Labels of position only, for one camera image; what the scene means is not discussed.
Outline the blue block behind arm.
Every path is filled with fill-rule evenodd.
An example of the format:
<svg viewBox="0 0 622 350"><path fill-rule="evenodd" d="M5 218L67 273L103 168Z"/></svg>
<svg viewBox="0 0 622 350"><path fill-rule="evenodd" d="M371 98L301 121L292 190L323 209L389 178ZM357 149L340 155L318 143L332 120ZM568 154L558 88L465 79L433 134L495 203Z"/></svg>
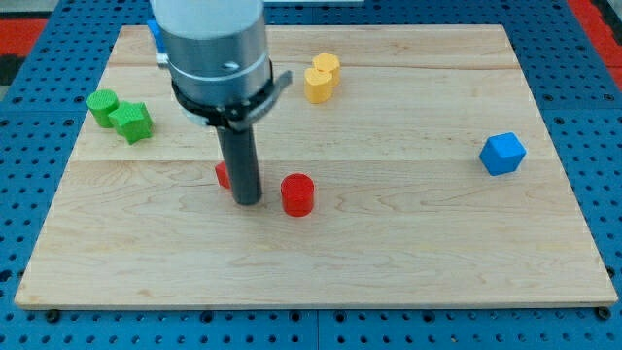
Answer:
<svg viewBox="0 0 622 350"><path fill-rule="evenodd" d="M154 43L155 43L155 47L156 47L156 51L158 53L165 53L166 52L166 48L164 45L164 41L163 41L163 36L161 33L161 29L158 25L158 23L154 20L154 19L149 19L147 21L147 26L152 34Z"/></svg>

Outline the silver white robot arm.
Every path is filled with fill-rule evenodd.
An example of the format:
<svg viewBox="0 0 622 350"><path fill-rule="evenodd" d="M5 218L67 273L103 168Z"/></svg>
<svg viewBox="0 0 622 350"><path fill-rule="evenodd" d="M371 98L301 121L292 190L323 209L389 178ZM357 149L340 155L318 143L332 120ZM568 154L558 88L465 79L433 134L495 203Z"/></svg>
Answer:
<svg viewBox="0 0 622 350"><path fill-rule="evenodd" d="M276 77L260 0L151 0L178 103L204 126L243 131L293 82Z"/></svg>

